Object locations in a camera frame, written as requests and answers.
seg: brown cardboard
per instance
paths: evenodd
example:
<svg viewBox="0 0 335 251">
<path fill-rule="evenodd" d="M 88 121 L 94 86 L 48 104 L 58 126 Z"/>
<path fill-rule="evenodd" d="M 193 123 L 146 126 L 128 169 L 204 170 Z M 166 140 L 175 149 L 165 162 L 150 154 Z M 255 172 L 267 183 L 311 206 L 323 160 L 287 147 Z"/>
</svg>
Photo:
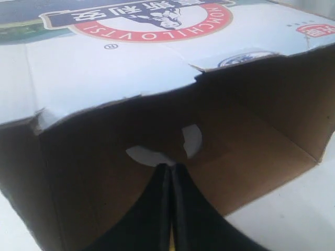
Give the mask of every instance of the brown cardboard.
<svg viewBox="0 0 335 251">
<path fill-rule="evenodd" d="M 144 145 L 186 164 L 225 215 L 309 170 L 333 132 L 334 47 L 206 74 L 190 87 L 90 111 L 34 136 L 0 131 L 0 184 L 46 251 L 80 250 L 139 198 L 154 168 Z M 197 124 L 192 159 L 181 128 Z"/>
</svg>

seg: box lid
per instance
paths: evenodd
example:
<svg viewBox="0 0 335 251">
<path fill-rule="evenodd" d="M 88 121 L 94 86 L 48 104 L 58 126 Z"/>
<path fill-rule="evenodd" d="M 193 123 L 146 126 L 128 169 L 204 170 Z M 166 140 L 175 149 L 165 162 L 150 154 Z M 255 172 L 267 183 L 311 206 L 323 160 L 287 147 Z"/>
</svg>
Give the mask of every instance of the box lid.
<svg viewBox="0 0 335 251">
<path fill-rule="evenodd" d="M 0 124 L 42 131 L 212 71 L 335 43 L 335 21 L 265 0 L 0 1 Z"/>
</svg>

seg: torn cardboard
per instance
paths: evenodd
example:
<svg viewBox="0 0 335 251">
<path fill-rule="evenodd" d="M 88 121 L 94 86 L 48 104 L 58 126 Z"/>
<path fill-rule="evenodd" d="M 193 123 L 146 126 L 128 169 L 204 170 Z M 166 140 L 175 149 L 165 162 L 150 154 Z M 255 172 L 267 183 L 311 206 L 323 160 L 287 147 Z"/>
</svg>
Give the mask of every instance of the torn cardboard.
<svg viewBox="0 0 335 251">
<path fill-rule="evenodd" d="M 170 25 L 179 24 L 176 15 L 190 18 L 174 30 L 110 16 L 123 15 L 125 3 L 0 3 L 0 185 L 43 250 L 81 250 L 136 202 L 154 169 L 127 155 L 134 145 L 184 163 L 222 215 L 322 160 L 334 131 L 335 48 L 315 49 L 335 42 L 335 22 L 265 1 L 193 2 L 155 10 Z M 144 3 L 140 11 L 158 17 L 147 11 L 155 2 Z M 9 14 L 17 7 L 24 15 Z M 86 8 L 110 13 L 56 27 L 59 18 L 99 16 L 83 16 Z M 229 23 L 192 32 L 221 11 Z M 132 32 L 151 35 L 141 33 L 138 43 L 112 37 L 116 31 L 101 39 L 106 30 L 86 27 L 92 22 L 118 31 L 132 24 Z M 169 34 L 181 29 L 192 36 Z M 147 43 L 159 32 L 170 38 Z M 203 146 L 188 159 L 182 128 L 193 124 Z"/>
</svg>

